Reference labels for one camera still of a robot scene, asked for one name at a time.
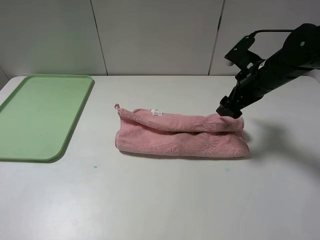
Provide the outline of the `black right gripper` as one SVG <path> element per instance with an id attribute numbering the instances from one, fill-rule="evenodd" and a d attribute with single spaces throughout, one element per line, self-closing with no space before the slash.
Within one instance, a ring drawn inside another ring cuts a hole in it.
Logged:
<path id="1" fill-rule="evenodd" d="M 246 77 L 237 80 L 230 95 L 224 96 L 219 102 L 216 112 L 222 117 L 241 117 L 243 108 L 257 102 L 270 91 L 264 84 L 269 72 L 269 67 L 256 67 Z"/>

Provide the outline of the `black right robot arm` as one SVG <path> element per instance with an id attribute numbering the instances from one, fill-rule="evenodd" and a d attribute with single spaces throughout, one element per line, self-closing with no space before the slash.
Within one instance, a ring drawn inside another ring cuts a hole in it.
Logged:
<path id="1" fill-rule="evenodd" d="M 255 42 L 254 31 L 244 36 L 226 55 L 225 59 L 240 71 L 230 95 L 224 96 L 216 112 L 223 117 L 238 119 L 245 107 L 259 101 L 269 92 L 290 81 L 320 68 L 320 28 L 304 23 L 289 34 L 280 50 L 267 59 L 251 52 Z"/>

